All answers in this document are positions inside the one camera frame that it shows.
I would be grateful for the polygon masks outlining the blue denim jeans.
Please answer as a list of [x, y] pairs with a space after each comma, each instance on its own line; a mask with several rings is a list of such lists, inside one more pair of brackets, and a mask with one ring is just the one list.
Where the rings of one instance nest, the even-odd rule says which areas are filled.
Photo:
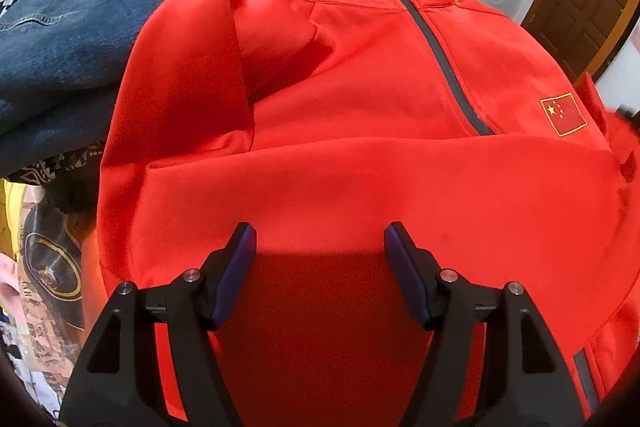
[[132, 46], [164, 0], [14, 0], [1, 17], [1, 172], [106, 137]]

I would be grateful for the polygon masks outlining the red zip jacket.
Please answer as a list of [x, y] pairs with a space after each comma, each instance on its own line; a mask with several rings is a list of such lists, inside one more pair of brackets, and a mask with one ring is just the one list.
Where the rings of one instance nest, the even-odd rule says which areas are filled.
[[103, 282], [171, 283], [257, 232], [210, 345], [243, 426], [402, 426], [432, 334], [400, 222], [497, 288], [456, 423], [582, 423], [639, 343], [639, 128], [474, 0], [165, 0], [101, 166]]

